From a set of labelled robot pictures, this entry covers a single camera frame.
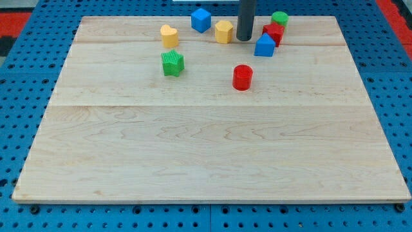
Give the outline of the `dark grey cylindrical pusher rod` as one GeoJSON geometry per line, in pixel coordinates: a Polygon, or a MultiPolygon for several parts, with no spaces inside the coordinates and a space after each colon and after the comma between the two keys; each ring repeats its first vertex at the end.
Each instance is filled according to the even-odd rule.
{"type": "Polygon", "coordinates": [[[252,38],[256,5],[256,0],[239,1],[236,30],[236,38],[239,41],[249,41],[252,38]]]}

